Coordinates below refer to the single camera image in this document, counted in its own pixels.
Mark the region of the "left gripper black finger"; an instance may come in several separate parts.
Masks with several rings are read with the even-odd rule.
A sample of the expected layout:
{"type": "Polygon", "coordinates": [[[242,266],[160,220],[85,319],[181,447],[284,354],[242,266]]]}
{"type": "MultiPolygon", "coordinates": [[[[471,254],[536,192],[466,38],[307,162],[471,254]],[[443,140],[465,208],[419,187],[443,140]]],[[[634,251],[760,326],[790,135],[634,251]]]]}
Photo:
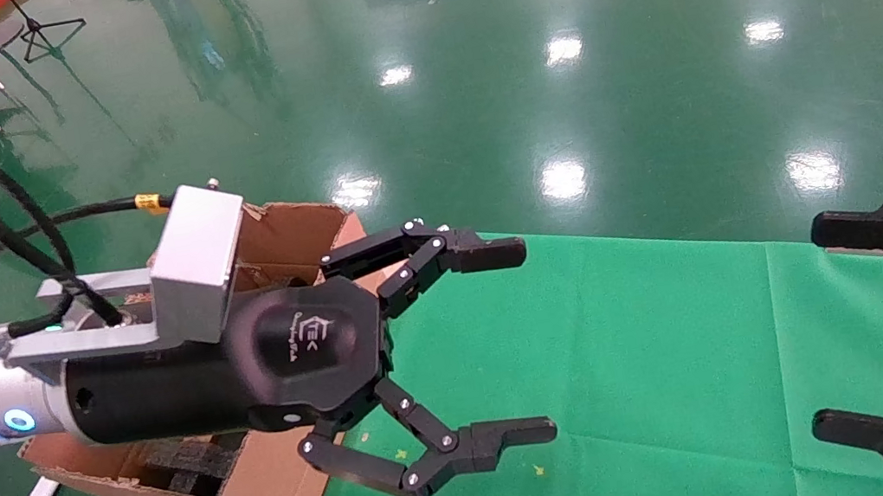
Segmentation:
{"type": "Polygon", "coordinates": [[[433,496],[454,477],[496,470],[505,449],[550,443],[557,424],[546,416],[473,422],[455,431],[385,377],[373,402],[407,429],[426,449],[415,462],[366,454],[335,441],[340,423],[316,422],[300,441],[302,460],[320,473],[394,496],[433,496]]]}
{"type": "Polygon", "coordinates": [[[435,229],[418,220],[360,237],[320,258],[322,277],[358,280],[388,267],[396,271],[379,283],[385,319],[398,318],[446,272],[466,274],[521,267],[527,250],[520,237],[488,240],[469,229],[435,229]]]}

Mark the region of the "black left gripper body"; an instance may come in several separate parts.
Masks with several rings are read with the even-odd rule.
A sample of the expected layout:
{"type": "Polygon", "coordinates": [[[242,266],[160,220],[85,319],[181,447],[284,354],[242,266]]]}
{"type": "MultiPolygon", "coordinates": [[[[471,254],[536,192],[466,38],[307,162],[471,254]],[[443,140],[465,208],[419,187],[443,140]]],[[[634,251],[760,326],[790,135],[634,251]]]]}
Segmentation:
{"type": "Polygon", "coordinates": [[[392,362],[376,294],[338,278],[235,298],[220,341],[69,362],[74,433],[111,445],[365,418],[392,362]]]}

